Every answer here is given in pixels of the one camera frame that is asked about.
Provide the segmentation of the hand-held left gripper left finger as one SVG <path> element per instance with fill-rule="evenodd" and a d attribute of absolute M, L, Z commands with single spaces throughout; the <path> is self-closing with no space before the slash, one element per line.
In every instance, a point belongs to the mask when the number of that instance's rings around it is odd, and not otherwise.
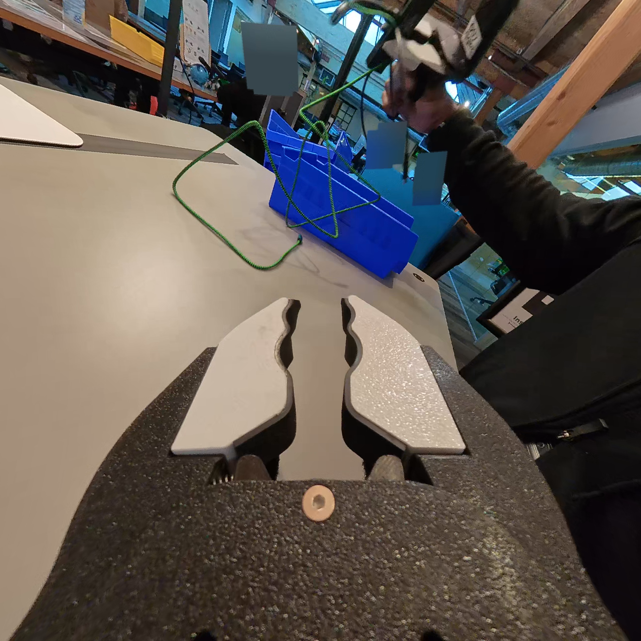
<path fill-rule="evenodd" d="M 282 297 L 231 330 L 215 348 L 172 443 L 174 455 L 255 455 L 269 465 L 296 430 L 292 334 L 300 301 Z"/>

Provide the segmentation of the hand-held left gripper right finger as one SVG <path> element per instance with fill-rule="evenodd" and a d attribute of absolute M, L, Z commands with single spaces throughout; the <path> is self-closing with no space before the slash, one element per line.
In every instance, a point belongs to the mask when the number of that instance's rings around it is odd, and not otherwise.
<path fill-rule="evenodd" d="M 373 468 L 385 455 L 458 456 L 467 446 L 419 341 L 355 295 L 341 301 L 348 371 L 342 436 Z"/>

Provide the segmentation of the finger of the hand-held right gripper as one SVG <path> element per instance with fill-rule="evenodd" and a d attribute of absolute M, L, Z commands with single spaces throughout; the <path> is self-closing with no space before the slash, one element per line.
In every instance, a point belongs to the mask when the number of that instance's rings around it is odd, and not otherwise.
<path fill-rule="evenodd" d="M 330 15 L 330 24 L 337 25 L 349 12 L 357 12 L 360 15 L 368 15 L 371 9 L 359 1 L 343 1 Z"/>

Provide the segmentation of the blue plastic bin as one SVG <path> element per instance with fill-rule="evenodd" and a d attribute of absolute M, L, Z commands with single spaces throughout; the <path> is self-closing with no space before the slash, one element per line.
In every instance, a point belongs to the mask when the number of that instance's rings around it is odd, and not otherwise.
<path fill-rule="evenodd" d="M 417 244 L 413 217 L 327 155 L 284 146 L 269 206 L 291 228 L 308 231 L 384 278 L 401 274 Z"/>
<path fill-rule="evenodd" d="M 270 111 L 265 135 L 269 152 L 265 152 L 263 165 L 271 171 L 273 171 L 274 166 L 279 166 L 284 148 L 300 150 L 303 143 L 303 138 L 288 125 L 276 110 Z M 274 166 L 269 160 L 269 154 L 274 160 Z M 352 164 L 354 154 L 347 133 L 340 128 L 332 126 L 330 128 L 330 160 L 333 164 L 340 166 L 341 163 L 338 156 L 341 156 L 348 165 Z"/>

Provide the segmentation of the person's right forearm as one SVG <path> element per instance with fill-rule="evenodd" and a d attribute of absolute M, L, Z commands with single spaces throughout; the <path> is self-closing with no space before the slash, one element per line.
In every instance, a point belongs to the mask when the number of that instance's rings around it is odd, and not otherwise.
<path fill-rule="evenodd" d="M 453 205 L 527 287 L 560 295 L 607 263 L 640 269 L 640 198 L 561 194 L 467 112 L 428 135 Z"/>

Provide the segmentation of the grey desk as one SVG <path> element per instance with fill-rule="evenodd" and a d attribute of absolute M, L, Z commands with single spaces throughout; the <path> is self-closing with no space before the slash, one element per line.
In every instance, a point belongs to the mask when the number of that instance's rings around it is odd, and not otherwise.
<path fill-rule="evenodd" d="M 206 348 L 281 297 L 297 432 L 278 479 L 357 479 L 341 432 L 341 299 L 355 294 L 455 367 L 438 285 L 380 280 L 313 236 L 273 270 L 189 214 L 176 157 L 1 146 L 1 639 L 33 604 L 124 430 Z"/>

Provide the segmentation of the person's right hand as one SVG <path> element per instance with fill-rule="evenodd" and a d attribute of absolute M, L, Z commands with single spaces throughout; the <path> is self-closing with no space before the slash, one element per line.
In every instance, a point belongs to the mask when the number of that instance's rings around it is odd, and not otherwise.
<path fill-rule="evenodd" d="M 429 134 L 460 109 L 444 83 L 427 87 L 417 100 L 410 97 L 413 89 L 413 77 L 400 72 L 390 73 L 382 95 L 382 109 L 390 119 L 400 118 L 418 133 Z"/>

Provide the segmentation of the black boom stand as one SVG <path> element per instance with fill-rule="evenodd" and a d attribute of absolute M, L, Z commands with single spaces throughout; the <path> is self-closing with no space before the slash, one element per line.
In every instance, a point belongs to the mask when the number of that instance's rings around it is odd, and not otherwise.
<path fill-rule="evenodd" d="M 338 100 L 338 96 L 342 88 L 345 86 L 347 82 L 349 71 L 356 60 L 357 53 L 359 52 L 364 42 L 365 35 L 369 30 L 369 27 L 373 21 L 373 18 L 374 16 L 369 14 L 361 15 L 357 30 L 352 37 L 352 40 L 349 44 L 348 51 L 346 52 L 344 60 L 341 64 L 341 68 L 339 70 L 339 73 L 336 79 L 337 87 L 333 92 L 331 92 L 331 94 L 328 94 L 328 96 L 326 97 L 326 100 L 324 100 L 323 102 L 323 108 L 318 118 L 319 120 L 324 121 L 325 123 L 329 123 L 330 117 L 332 116 L 333 109 Z"/>

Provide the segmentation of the wooden beam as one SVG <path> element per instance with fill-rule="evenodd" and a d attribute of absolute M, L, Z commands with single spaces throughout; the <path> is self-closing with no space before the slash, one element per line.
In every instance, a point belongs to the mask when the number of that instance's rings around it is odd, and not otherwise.
<path fill-rule="evenodd" d="M 640 54 L 640 2 L 621 1 L 508 149 L 537 169 Z"/>

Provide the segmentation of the black white floor sign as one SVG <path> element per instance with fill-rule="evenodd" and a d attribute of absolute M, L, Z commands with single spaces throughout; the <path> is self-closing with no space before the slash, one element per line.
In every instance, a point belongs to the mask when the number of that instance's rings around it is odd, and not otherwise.
<path fill-rule="evenodd" d="M 554 300 L 553 296 L 518 282 L 485 309 L 477 322 L 500 338 L 546 309 Z"/>

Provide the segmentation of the blue partition panel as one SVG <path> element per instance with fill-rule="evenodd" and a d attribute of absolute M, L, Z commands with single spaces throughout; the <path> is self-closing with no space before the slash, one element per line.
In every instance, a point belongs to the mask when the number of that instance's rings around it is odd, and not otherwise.
<path fill-rule="evenodd" d="M 365 169 L 363 177 L 382 197 L 412 216 L 411 229 L 417 234 L 418 241 L 409 262 L 423 270 L 437 245 L 444 240 L 460 218 L 460 214 L 442 202 L 414 205 L 411 181 L 404 182 L 401 173 L 393 168 Z"/>

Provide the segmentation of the person's black jacket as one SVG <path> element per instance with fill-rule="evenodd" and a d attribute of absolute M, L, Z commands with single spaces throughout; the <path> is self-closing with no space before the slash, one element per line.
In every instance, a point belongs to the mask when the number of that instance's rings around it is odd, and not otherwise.
<path fill-rule="evenodd" d="M 640 639 L 640 244 L 460 371 L 537 463 L 603 602 Z"/>

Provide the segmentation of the yellow bin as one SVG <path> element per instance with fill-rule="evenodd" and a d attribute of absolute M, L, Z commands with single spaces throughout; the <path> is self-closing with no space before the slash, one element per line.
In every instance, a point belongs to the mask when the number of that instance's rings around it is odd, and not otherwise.
<path fill-rule="evenodd" d="M 161 67 L 164 61 L 164 47 L 135 28 L 109 15 L 112 39 L 140 58 Z"/>

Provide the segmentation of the black post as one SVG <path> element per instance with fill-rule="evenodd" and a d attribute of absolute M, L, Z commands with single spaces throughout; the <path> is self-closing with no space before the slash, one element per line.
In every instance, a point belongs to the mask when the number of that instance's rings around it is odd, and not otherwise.
<path fill-rule="evenodd" d="M 162 74 L 158 87 L 158 108 L 156 111 L 156 115 L 162 118 L 165 118 L 167 116 L 167 110 L 169 107 L 174 59 L 176 57 L 180 34 L 180 19 L 182 7 L 182 1 L 170 1 L 164 44 Z"/>

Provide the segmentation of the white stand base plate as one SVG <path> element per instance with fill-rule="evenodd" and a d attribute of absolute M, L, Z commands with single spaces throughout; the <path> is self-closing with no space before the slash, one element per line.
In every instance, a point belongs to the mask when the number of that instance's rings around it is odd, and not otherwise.
<path fill-rule="evenodd" d="M 1 85 L 1 141 L 80 148 L 83 139 Z"/>

